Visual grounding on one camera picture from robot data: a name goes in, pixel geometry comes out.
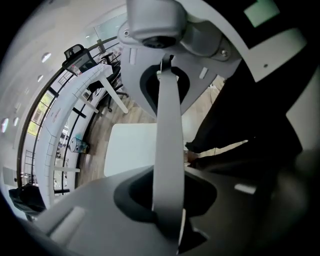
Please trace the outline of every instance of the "screw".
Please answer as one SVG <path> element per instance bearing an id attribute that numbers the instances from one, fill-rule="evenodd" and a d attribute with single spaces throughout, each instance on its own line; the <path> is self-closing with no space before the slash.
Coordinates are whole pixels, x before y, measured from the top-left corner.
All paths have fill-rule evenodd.
<path id="1" fill-rule="evenodd" d="M 125 36 L 125 37 L 128 37 L 128 36 L 129 36 L 129 34 L 130 34 L 130 33 L 129 33 L 129 30 L 128 30 L 128 29 L 126 29 L 125 31 L 123 31 L 123 34 L 124 34 L 124 36 Z"/>
<path id="2" fill-rule="evenodd" d="M 228 56 L 228 51 L 225 50 L 225 49 L 222 49 L 222 50 L 221 50 L 221 55 L 222 55 L 223 57 L 227 57 L 227 56 Z"/>

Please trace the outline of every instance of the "white ceiling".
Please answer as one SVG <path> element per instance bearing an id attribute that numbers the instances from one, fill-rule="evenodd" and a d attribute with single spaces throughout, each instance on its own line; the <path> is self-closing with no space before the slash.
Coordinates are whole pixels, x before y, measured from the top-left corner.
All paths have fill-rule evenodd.
<path id="1" fill-rule="evenodd" d="M 0 70 L 0 120 L 10 119 L 7 131 L 0 133 L 0 174 L 3 166 L 16 170 L 24 118 L 36 95 L 61 68 L 64 51 L 83 43 L 93 26 L 126 12 L 124 4 L 125 0 L 46 1 L 20 29 Z M 42 63 L 45 52 L 52 55 Z M 38 75 L 44 75 L 41 82 L 37 82 Z M 15 113 L 17 103 L 21 107 Z M 13 126 L 14 117 L 20 118 L 17 126 Z"/>

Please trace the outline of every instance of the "trash can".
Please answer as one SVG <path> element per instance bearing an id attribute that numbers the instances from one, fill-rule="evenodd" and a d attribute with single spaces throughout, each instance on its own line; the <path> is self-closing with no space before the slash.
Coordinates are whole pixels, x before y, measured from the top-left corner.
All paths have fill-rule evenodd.
<path id="1" fill-rule="evenodd" d="M 71 152 L 87 154 L 89 145 L 83 140 L 73 137 L 69 144 L 69 148 Z"/>

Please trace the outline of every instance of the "wooden floor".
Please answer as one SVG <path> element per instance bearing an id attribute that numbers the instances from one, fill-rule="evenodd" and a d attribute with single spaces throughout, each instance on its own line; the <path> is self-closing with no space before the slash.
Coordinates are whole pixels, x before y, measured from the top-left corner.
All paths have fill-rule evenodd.
<path id="1" fill-rule="evenodd" d="M 182 116 L 182 126 L 191 130 L 197 131 L 202 120 L 208 113 L 212 103 L 215 101 L 223 86 L 222 79 L 216 79 L 213 88 L 208 88 L 196 102 L 187 110 Z M 104 165 L 107 153 L 108 142 L 111 130 L 114 124 L 146 124 L 156 123 L 156 120 L 149 116 L 142 108 L 140 108 L 130 97 L 122 98 L 123 103 L 128 108 L 129 113 L 125 114 L 113 102 L 111 104 L 112 112 L 109 112 L 106 107 L 106 102 L 102 102 L 99 108 L 99 114 L 96 114 L 92 123 L 89 126 L 87 134 L 83 140 L 90 144 L 89 154 L 82 154 L 79 157 L 78 167 L 80 172 L 77 173 L 76 186 L 81 186 L 92 180 L 104 177 Z M 187 141 L 193 140 L 194 133 L 190 133 L 190 138 Z M 229 145 L 222 149 L 211 149 L 207 152 L 200 154 L 202 156 L 217 155 L 224 151 L 237 147 L 240 143 Z"/>

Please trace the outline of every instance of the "ceiling light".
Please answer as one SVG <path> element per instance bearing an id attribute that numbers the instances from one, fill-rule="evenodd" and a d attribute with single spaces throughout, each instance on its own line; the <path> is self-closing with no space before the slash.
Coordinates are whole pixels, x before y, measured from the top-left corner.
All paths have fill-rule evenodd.
<path id="1" fill-rule="evenodd" d="M 41 58 L 41 61 L 42 63 L 44 63 L 47 59 L 49 59 L 51 56 L 51 53 L 50 52 L 46 52 L 42 55 L 42 58 Z"/>
<path id="2" fill-rule="evenodd" d="M 38 82 L 40 82 L 43 77 L 44 77 L 43 74 L 39 75 L 39 76 L 38 76 Z"/>
<path id="3" fill-rule="evenodd" d="M 15 118 L 13 119 L 13 126 L 17 126 L 18 121 L 19 121 L 19 117 L 15 117 Z"/>
<path id="4" fill-rule="evenodd" d="M 4 118 L 1 121 L 1 132 L 4 133 L 8 127 L 9 118 Z"/>

